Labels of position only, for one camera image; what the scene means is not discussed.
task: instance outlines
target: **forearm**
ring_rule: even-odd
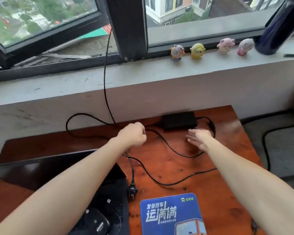
[[[0,224],[0,235],[67,234],[128,146],[122,139],[112,138],[53,178]]]
[[[237,200],[268,235],[294,234],[294,190],[214,139],[208,154]]]

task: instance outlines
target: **dark blue bottle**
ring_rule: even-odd
[[[259,53],[272,55],[293,32],[294,0],[285,0],[256,43],[255,48]]]

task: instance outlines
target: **scratched surface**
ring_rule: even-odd
[[[238,155],[259,165],[260,159],[231,106],[222,106],[195,111],[196,116],[207,116],[216,125],[216,138]],[[140,120],[144,125],[157,122],[160,118]],[[198,126],[207,128],[205,120],[199,120]],[[178,152],[195,155],[198,149],[185,140],[185,130],[163,132],[157,129]],[[102,135],[113,137],[117,130],[111,126],[97,126],[74,131],[78,135]],[[1,152],[0,163],[28,158],[49,156],[102,146],[104,139],[72,138],[66,132],[51,133],[27,138],[8,140]],[[178,181],[196,171],[208,170],[214,165],[207,154],[198,158],[183,158],[173,153],[153,132],[147,132],[147,142],[141,148],[134,148],[128,153],[140,159],[149,172],[164,183]],[[118,164],[131,178],[131,167],[125,157],[120,157]],[[153,182],[141,165],[134,161],[135,181],[138,194],[129,202],[129,222],[132,235],[140,235],[140,202],[144,199],[194,193],[198,199],[208,235],[251,235],[251,218],[236,200],[217,170],[193,176],[186,181],[170,187]],[[12,212],[32,192],[0,181],[0,221]]]

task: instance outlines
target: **blue mouse pad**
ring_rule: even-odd
[[[207,235],[193,193],[143,200],[140,216],[143,235]]]

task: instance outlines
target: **black power brick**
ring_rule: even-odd
[[[193,111],[163,115],[161,122],[165,131],[190,129],[197,126],[197,119]]]

